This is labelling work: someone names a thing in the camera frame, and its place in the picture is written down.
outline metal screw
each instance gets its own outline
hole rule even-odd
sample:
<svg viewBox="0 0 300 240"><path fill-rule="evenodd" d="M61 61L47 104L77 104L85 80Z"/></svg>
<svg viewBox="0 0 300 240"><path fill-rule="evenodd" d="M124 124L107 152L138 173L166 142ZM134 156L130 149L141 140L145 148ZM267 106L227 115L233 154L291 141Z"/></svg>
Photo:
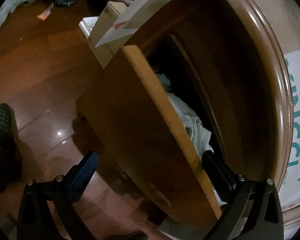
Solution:
<svg viewBox="0 0 300 240"><path fill-rule="evenodd" d="M34 180L33 180L33 179L30 179L30 180L27 181L27 185L28 185L28 186L31 186L33 183L34 183Z"/></svg>
<svg viewBox="0 0 300 240"><path fill-rule="evenodd" d="M268 183L269 185L273 185L273 180L272 180L272 179L267 179L267 183Z"/></svg>
<svg viewBox="0 0 300 240"><path fill-rule="evenodd" d="M57 182L60 182L60 181L63 181L63 178L64 178L65 176L63 176L63 175L58 175L58 176L56 176L56 181Z"/></svg>
<svg viewBox="0 0 300 240"><path fill-rule="evenodd" d="M242 174L238 174L238 180L239 181L245 181L246 180L246 177Z"/></svg>

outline wooden cabinet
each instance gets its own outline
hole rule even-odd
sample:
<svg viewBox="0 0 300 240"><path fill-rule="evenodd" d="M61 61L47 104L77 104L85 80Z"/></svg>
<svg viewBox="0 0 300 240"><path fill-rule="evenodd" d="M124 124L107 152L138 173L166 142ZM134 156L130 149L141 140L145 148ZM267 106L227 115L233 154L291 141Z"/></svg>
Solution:
<svg viewBox="0 0 300 240"><path fill-rule="evenodd" d="M117 52L79 101L108 153L176 222L209 228L221 215L200 159L137 46Z"/></svg>
<svg viewBox="0 0 300 240"><path fill-rule="evenodd" d="M166 41L181 64L170 69L183 69L178 83L184 78L184 88L192 87L188 95L195 95L195 107L188 104L200 118L206 115L215 154L248 179L273 179L278 190L293 133L288 71L253 0L172 0L80 98L80 111L109 154L149 199L176 222L207 229L220 217L220 207L146 60Z"/></svg>

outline cardboard box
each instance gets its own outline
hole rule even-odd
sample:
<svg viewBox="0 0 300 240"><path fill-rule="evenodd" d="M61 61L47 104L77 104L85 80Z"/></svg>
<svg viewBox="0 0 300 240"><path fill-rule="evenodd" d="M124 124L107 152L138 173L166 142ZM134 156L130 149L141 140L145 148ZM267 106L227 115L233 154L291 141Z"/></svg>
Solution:
<svg viewBox="0 0 300 240"><path fill-rule="evenodd" d="M148 19L171 0L135 0L113 26L102 36L97 46L134 34Z"/></svg>
<svg viewBox="0 0 300 240"><path fill-rule="evenodd" d="M88 42L88 44L94 56L97 58L100 65L104 69L108 65L114 54L116 54L119 48L121 48L131 36L132 34L102 44L98 47L93 46L90 42Z"/></svg>
<svg viewBox="0 0 300 240"><path fill-rule="evenodd" d="M96 46L126 8L127 6L122 2L107 3L89 35L88 41L91 45Z"/></svg>
<svg viewBox="0 0 300 240"><path fill-rule="evenodd" d="M99 19L99 16L85 17L79 23L79 27L82 30L84 36L86 36L86 38L89 38L90 33L98 19Z"/></svg>
<svg viewBox="0 0 300 240"><path fill-rule="evenodd" d="M112 56L129 39L129 37L127 39L118 39L110 42L109 44L103 44L102 46L98 47L96 47L96 45L103 35L113 26L114 22L119 18L120 14L122 14L126 8L127 6L124 3L112 1L108 2L96 21L94 27L90 31L88 45L103 68L106 67L106 65L112 59Z"/></svg>

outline laminate floor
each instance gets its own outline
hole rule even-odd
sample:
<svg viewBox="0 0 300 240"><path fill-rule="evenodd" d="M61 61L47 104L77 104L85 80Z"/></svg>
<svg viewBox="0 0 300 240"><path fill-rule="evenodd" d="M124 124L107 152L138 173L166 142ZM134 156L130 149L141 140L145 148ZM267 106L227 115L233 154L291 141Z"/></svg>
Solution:
<svg viewBox="0 0 300 240"><path fill-rule="evenodd" d="M16 238L13 221L25 183L54 179L77 164L88 150L100 167L74 206L97 239L142 230L149 239L167 239L147 221L147 199L105 154L89 124L77 117L76 100L102 73L78 27L92 16L86 0L53 8L46 21L36 15L49 6L40 0L19 7L0 28L0 103L15 113L16 141L23 158L22 181L0 194L0 226ZM56 210L51 212L69 239Z"/></svg>

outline white cloth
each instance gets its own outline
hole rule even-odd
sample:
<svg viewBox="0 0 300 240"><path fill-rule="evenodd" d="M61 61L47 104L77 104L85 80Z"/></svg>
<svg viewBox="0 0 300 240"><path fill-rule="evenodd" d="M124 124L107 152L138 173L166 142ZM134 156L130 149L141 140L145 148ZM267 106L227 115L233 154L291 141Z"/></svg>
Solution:
<svg viewBox="0 0 300 240"><path fill-rule="evenodd" d="M171 82L167 76L165 74L157 74L157 77L164 90L167 92L170 103L181 119L183 127L186 129L194 148L201 159L204 151L213 151L212 147L209 145L211 132L202 126L200 118L190 106L175 94L169 93L171 90Z"/></svg>

